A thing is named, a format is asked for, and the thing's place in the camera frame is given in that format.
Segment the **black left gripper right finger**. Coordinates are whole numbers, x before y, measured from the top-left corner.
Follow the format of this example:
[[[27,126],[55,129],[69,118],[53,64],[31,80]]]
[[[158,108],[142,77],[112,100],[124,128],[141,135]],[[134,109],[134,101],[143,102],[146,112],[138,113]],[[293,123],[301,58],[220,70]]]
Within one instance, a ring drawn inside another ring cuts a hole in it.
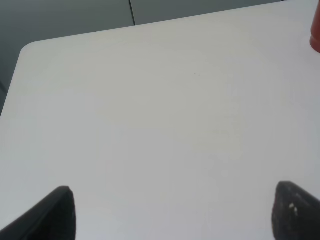
[[[320,200],[291,181],[280,181],[271,214],[276,240],[318,240]]]

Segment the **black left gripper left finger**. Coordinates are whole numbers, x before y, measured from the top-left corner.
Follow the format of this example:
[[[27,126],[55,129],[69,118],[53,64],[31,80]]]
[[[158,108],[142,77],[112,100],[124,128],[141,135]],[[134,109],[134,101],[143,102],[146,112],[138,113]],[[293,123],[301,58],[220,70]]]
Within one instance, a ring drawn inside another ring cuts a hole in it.
[[[74,240],[75,199],[68,186],[59,186],[25,214],[0,231],[2,240]]]

